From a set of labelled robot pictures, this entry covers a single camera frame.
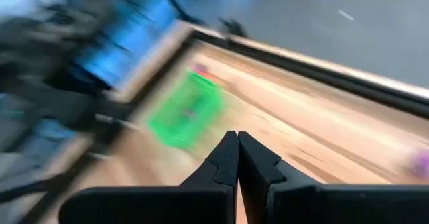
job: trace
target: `black cable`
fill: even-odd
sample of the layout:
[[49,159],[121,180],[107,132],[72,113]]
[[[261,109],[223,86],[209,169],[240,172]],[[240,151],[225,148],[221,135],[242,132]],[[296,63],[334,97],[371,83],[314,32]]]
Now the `black cable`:
[[0,192],[0,204],[7,203],[27,194],[49,191],[61,184],[63,177],[63,174],[59,174],[46,180],[35,181],[24,186],[15,187],[10,190]]
[[173,5],[174,9],[176,9],[176,11],[179,13],[179,16],[180,16],[181,19],[183,19],[184,21],[190,22],[190,23],[204,25],[204,23],[202,22],[202,20],[196,19],[196,18],[188,15],[182,9],[182,7],[177,3],[176,0],[168,0],[168,1]]
[[142,14],[142,12],[139,11],[139,8],[143,7],[140,3],[134,1],[134,0],[124,0],[124,2],[126,2],[127,4],[129,4],[132,9],[140,16],[144,17],[146,20],[151,21],[152,23],[154,22],[153,20],[151,20],[148,16]]

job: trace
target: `wooden board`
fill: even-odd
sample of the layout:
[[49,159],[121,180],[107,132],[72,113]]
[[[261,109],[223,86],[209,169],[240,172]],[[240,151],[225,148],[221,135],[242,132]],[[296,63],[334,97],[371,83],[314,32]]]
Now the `wooden board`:
[[[186,35],[174,33],[181,39]],[[129,100],[171,54],[166,49],[177,46],[172,42],[167,40],[151,64],[135,72],[113,99]],[[146,123],[196,64],[207,66],[222,87],[225,107],[193,148],[171,148],[158,141]],[[428,121],[202,42],[175,65],[129,122],[111,155],[83,173],[68,194],[92,186],[180,184],[228,130],[249,132],[320,182],[425,183],[408,167],[412,156],[428,147]],[[238,201],[237,222],[245,223],[240,197]],[[52,209],[49,223],[56,222],[57,211]]]

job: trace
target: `green object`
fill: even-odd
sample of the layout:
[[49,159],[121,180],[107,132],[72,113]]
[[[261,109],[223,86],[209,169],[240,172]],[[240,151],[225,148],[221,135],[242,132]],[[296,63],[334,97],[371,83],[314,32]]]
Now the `green object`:
[[165,144],[189,148],[219,114],[221,106],[220,88],[191,72],[150,118],[149,126]]

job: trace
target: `wooden tray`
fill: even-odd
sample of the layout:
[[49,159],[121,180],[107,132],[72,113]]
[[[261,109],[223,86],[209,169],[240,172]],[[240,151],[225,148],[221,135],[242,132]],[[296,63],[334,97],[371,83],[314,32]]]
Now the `wooden tray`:
[[[172,34],[183,38],[186,32]],[[113,99],[128,101],[148,81],[160,67],[156,62],[172,54],[166,49],[176,47],[171,38],[164,43],[166,47],[160,50],[164,53],[158,50],[150,64],[142,66],[144,72],[137,71],[112,94]],[[197,64],[205,65],[222,87],[225,108],[193,148],[166,146],[147,128],[147,119]],[[337,66],[326,63],[324,67]],[[373,80],[374,76],[363,77]],[[388,79],[376,80],[390,83]],[[426,94],[425,89],[397,82],[392,85]],[[178,185],[199,167],[228,130],[249,132],[320,182],[425,183],[415,178],[409,167],[412,156],[428,147],[429,121],[204,42],[194,45],[174,65],[129,122],[111,155],[83,173],[70,193],[92,186]],[[237,221],[245,223],[240,198]]]

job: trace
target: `wood grain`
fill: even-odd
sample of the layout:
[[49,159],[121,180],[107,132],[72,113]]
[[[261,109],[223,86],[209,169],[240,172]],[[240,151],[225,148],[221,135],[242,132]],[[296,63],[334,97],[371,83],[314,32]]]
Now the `wood grain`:
[[[190,26],[181,24],[181,29],[173,30],[161,42],[161,50],[155,50],[144,66],[111,95],[112,99],[132,98],[160,67],[166,54],[172,54],[168,49],[177,48]],[[255,42],[246,44],[429,96],[426,89]],[[192,148],[171,148],[159,142],[146,123],[195,64],[207,66],[212,79],[222,87],[225,107]],[[413,177],[409,169],[412,156],[428,147],[429,122],[425,119],[202,42],[168,73],[129,122],[132,127],[117,139],[111,155],[83,173],[68,194],[92,186],[180,184],[228,130],[249,132],[289,164],[320,182],[426,183]],[[246,223],[240,196],[238,202],[237,222]],[[58,208],[52,211],[51,221],[56,211]]]

